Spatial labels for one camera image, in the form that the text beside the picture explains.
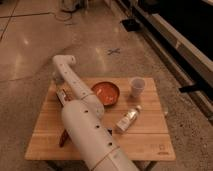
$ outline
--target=white bottle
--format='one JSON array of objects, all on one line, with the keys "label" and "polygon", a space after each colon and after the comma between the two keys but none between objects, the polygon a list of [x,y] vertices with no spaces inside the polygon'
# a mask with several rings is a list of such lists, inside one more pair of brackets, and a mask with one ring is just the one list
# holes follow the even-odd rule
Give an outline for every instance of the white bottle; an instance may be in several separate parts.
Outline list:
[{"label": "white bottle", "polygon": [[127,114],[125,114],[124,117],[116,124],[116,131],[119,133],[124,133],[136,120],[137,116],[140,114],[141,109],[142,108],[140,105],[130,109]]}]

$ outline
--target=floor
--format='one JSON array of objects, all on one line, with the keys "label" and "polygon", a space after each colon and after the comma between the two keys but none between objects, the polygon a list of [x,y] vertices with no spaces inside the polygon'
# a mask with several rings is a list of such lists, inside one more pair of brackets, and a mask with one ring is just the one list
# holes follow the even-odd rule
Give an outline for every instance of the floor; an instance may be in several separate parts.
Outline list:
[{"label": "floor", "polygon": [[[153,77],[175,148],[175,162],[158,163],[154,171],[212,171],[213,129],[143,38],[126,32],[125,18],[101,0],[87,10],[59,12],[59,0],[4,0],[0,16],[0,170],[51,170],[45,162],[26,161],[24,154],[49,86],[56,54],[77,58],[75,71],[82,77]],[[108,50],[120,53],[108,55]],[[65,170],[86,170],[82,163],[58,162]]]}]

